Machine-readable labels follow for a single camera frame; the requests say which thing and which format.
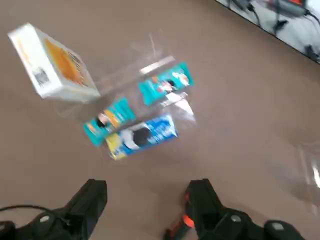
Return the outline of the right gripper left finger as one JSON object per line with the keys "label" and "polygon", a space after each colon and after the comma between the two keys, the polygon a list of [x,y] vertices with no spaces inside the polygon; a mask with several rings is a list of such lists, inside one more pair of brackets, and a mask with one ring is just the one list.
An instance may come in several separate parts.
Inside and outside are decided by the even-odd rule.
{"label": "right gripper left finger", "polygon": [[105,180],[88,179],[68,203],[49,209],[39,205],[19,204],[2,207],[1,212],[15,209],[40,210],[29,223],[16,227],[11,220],[0,222],[2,240],[88,240],[108,202]]}

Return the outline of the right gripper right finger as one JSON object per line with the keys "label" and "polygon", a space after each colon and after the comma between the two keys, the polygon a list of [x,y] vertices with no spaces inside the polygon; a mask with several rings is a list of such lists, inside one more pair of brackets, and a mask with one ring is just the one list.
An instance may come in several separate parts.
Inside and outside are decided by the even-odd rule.
{"label": "right gripper right finger", "polygon": [[224,206],[207,178],[188,185],[191,217],[199,240],[303,240],[291,224],[267,220],[260,226],[245,212]]}

